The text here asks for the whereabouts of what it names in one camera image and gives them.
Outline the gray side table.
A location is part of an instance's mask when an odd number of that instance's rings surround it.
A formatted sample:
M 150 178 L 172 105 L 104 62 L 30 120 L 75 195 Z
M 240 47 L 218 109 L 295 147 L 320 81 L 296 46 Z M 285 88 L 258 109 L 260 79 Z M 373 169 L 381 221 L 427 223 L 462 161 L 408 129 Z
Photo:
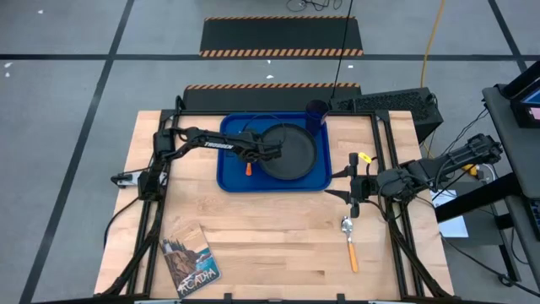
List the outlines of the gray side table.
M 520 128 L 497 87 L 482 90 L 511 172 L 498 178 L 533 277 L 540 288 L 540 129 Z

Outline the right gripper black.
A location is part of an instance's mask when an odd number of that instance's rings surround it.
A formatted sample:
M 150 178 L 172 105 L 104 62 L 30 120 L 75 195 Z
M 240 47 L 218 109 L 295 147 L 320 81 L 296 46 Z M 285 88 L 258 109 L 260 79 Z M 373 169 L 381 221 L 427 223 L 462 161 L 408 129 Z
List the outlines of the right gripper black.
M 377 159 L 376 156 L 371 157 L 372 162 Z M 369 196 L 375 193 L 376 181 L 375 177 L 370 175 L 370 164 L 366 165 L 366 174 L 358 173 L 358 164 L 362 160 L 358 153 L 350 153 L 348 155 L 349 166 L 343 170 L 333 173 L 332 177 L 347 177 L 350 176 L 351 192 L 343 190 L 326 190 L 326 193 L 334 195 L 342 199 L 346 204 L 351 204 L 350 216 L 352 218 L 359 217 L 359 204 L 368 201 Z

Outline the spoon with orange handle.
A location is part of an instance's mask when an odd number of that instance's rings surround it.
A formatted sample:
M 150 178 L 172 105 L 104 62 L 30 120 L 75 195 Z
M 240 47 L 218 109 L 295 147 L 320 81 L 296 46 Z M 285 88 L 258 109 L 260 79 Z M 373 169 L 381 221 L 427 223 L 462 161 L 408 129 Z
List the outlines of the spoon with orange handle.
M 341 230 L 347 238 L 348 254 L 349 254 L 351 269 L 354 273 L 357 273 L 359 271 L 359 268 L 358 268 L 358 261 L 356 258 L 355 247 L 352 240 L 353 223 L 352 223 L 352 220 L 348 216 L 344 216 L 342 218 Z

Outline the blue plastic tray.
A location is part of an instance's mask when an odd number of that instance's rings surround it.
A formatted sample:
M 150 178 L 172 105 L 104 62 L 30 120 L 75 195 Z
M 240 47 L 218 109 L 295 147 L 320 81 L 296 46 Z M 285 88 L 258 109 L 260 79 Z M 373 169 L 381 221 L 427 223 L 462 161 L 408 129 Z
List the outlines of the blue plastic tray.
M 235 113 L 223 119 L 220 131 L 232 134 L 245 129 L 262 134 L 274 125 L 285 123 L 292 123 L 305 129 L 305 113 Z M 223 190 L 230 193 L 321 191 L 330 184 L 332 179 L 327 125 L 323 124 L 319 133 L 313 137 L 317 146 L 317 161 L 313 169 L 301 178 L 285 181 L 271 177 L 259 166 L 262 161 L 252 164 L 252 175 L 247 176 L 246 163 L 232 151 L 221 149 L 218 153 L 217 183 Z

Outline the black round plate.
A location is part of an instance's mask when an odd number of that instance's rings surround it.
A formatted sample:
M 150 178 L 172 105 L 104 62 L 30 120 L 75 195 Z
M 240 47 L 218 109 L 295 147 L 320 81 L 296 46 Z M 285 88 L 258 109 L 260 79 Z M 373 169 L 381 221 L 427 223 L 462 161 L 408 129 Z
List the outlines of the black round plate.
M 307 175 L 317 161 L 316 141 L 306 129 L 292 124 L 274 125 L 262 133 L 264 143 L 283 142 L 281 156 L 260 163 L 271 177 L 291 181 Z

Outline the purple faceted plastic cup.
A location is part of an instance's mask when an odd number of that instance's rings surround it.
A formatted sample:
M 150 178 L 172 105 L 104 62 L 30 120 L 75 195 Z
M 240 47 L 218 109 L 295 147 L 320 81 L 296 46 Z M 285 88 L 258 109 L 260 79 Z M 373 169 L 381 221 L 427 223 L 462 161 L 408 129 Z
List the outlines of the purple faceted plastic cup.
M 316 136 L 325 122 L 330 106 L 323 100 L 311 100 L 305 107 L 305 128 Z

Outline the white paper sheet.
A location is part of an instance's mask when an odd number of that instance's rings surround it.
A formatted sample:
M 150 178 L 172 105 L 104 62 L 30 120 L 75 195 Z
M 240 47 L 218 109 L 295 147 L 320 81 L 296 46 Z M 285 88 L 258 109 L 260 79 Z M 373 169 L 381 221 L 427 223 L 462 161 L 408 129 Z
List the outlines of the white paper sheet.
M 445 190 L 440 193 L 430 193 L 432 198 L 432 204 L 435 207 L 440 207 L 443 204 L 450 202 L 456 198 L 455 190 Z M 458 216 L 451 220 L 447 220 L 438 224 L 440 233 L 443 237 L 449 238 L 468 238 L 468 231 L 465 224 L 465 220 L 462 216 Z

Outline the Acadia illustrated postcard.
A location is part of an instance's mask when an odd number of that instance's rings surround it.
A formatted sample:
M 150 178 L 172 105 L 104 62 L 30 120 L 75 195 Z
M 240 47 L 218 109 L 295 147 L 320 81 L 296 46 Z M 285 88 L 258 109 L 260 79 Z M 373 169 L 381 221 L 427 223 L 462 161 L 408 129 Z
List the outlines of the Acadia illustrated postcard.
M 221 277 L 207 239 L 197 222 L 190 222 L 160 241 L 178 296 L 183 299 Z

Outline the black metal beam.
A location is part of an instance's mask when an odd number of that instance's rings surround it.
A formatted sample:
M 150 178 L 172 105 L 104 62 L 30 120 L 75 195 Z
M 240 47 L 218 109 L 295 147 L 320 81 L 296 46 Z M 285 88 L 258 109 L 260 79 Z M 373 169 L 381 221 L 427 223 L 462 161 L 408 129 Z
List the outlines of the black metal beam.
M 521 185 L 515 173 L 509 173 L 497 180 L 463 194 L 435 208 L 438 223 L 466 214 L 485 205 L 494 203 L 510 195 L 522 194 Z

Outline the black laptop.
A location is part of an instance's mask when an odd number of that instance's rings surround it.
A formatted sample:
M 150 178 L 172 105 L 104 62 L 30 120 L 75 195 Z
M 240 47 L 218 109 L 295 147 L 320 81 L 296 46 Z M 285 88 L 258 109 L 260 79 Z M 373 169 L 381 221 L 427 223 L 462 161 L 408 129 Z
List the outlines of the black laptop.
M 502 90 L 520 128 L 540 128 L 540 61 L 536 61 Z

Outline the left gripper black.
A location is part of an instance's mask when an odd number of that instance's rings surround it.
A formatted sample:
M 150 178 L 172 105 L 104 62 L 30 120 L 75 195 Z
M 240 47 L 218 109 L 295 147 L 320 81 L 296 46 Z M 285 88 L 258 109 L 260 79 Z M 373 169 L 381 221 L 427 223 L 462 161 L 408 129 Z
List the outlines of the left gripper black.
M 262 142 L 261 134 L 254 131 L 244 131 L 238 134 L 240 139 L 243 139 L 242 144 L 236 149 L 235 153 L 238 158 L 245 163 L 257 162 L 257 156 L 261 150 L 259 144 Z M 281 147 L 283 141 L 277 143 L 263 143 L 265 149 L 278 149 L 261 153 L 262 161 L 270 161 L 278 159 L 282 156 Z

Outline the black computer tower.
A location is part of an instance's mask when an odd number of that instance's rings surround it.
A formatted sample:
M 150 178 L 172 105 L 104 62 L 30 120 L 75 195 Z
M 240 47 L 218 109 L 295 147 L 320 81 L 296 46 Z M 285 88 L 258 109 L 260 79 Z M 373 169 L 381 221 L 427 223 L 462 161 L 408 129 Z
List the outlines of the black computer tower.
M 351 113 L 376 110 L 409 111 L 420 143 L 444 121 L 436 96 L 428 88 L 340 97 L 333 99 L 331 105 L 335 111 Z

